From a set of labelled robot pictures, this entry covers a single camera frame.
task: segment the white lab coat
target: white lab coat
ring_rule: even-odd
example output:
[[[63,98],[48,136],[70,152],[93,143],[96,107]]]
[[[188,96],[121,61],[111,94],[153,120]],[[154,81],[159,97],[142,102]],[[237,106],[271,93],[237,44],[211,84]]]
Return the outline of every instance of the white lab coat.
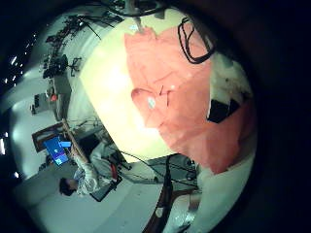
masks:
[[[83,162],[79,156],[74,157],[78,165],[78,169],[74,175],[74,179],[78,181],[78,195],[88,195],[111,182],[111,176],[109,176],[111,174],[110,163],[107,159],[101,158],[101,155],[104,155],[101,153],[104,148],[105,145],[99,144],[93,150],[90,155],[90,160],[92,163]],[[105,174],[99,174],[95,167],[105,168]]]

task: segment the white shirt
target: white shirt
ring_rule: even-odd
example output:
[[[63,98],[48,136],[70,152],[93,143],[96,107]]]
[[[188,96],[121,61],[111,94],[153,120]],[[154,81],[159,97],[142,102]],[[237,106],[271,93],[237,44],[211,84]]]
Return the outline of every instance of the white shirt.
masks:
[[[110,183],[110,179],[98,174],[93,164],[85,163],[77,155],[74,159],[78,165],[78,169],[74,175],[74,179],[78,181],[78,195],[89,195]]]

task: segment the wall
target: wall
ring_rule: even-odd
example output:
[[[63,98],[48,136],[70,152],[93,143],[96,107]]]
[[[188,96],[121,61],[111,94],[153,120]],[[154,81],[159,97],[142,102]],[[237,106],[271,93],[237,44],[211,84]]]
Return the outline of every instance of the wall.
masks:
[[[31,115],[29,107],[33,97],[19,101],[12,107],[10,135],[13,155],[18,171],[24,179],[38,172],[39,166],[45,161],[45,154],[37,153],[31,135],[49,125],[56,123],[52,111],[44,111]]]

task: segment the person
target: person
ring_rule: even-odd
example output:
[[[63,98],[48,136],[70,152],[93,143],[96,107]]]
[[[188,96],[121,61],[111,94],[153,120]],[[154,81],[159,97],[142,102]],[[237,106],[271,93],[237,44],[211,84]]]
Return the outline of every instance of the person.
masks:
[[[59,181],[59,192],[71,196],[77,192],[79,196],[88,195],[99,190],[105,185],[117,181],[116,175],[112,176],[111,164],[108,158],[115,152],[103,143],[92,151],[89,160],[71,148],[71,156],[78,165],[73,179],[61,178]]]

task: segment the monitor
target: monitor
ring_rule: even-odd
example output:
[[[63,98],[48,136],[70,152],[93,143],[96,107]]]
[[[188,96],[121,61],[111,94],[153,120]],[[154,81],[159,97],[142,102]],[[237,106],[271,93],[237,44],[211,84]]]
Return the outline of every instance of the monitor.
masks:
[[[52,157],[52,160],[58,166],[69,160],[65,149],[60,145],[59,142],[60,140],[58,137],[51,138],[44,142],[44,145],[46,146],[50,156]]]

